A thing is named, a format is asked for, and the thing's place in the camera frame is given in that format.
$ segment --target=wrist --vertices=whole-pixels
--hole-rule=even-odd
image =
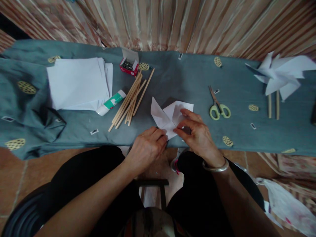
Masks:
[[[225,158],[219,150],[216,150],[202,158],[205,160],[209,168],[220,168],[225,164]]]
[[[120,166],[122,168],[122,171],[131,179],[134,179],[140,174],[135,164],[133,164],[133,159],[131,155],[127,155],[127,157],[120,164]]]

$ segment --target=green scissors handle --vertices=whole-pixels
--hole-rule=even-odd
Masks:
[[[230,109],[229,109],[226,105],[223,105],[223,104],[220,104],[219,107],[220,107],[221,113],[219,113],[216,104],[213,105],[213,106],[210,108],[210,116],[211,116],[211,118],[212,118],[213,120],[219,120],[220,114],[221,114],[224,118],[226,118],[226,119],[230,118],[230,115],[231,115]]]

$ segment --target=scissors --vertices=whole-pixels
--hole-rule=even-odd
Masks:
[[[216,96],[215,96],[215,94],[214,94],[214,91],[213,91],[212,87],[209,86],[209,88],[210,88],[210,92],[211,92],[211,95],[212,95],[213,100],[214,100],[214,105],[210,108],[210,116],[211,116],[211,118],[212,118],[213,120],[219,120],[220,115],[223,115],[223,117],[226,118],[226,119],[230,118],[230,109],[229,109],[226,105],[220,104],[220,103],[218,102],[218,100],[216,99]]]

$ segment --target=scissors blade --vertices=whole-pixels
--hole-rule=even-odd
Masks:
[[[211,95],[212,95],[212,97],[213,97],[214,103],[218,103],[218,102],[217,102],[217,99],[216,99],[216,96],[215,96],[215,94],[214,94],[214,91],[213,91],[213,89],[212,89],[212,87],[211,87],[211,86],[208,86],[208,87],[209,87],[209,89],[210,89],[210,92],[211,92]]]

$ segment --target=red box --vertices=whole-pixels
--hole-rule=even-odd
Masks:
[[[123,59],[122,59],[121,63],[119,64],[121,71],[128,73],[130,75],[136,76],[137,71],[138,71],[138,66],[139,66],[138,53],[135,51],[132,51],[128,48],[124,48],[124,47],[122,47],[122,53],[123,53]],[[127,70],[126,68],[122,67],[123,63],[126,60],[133,63],[133,71]]]

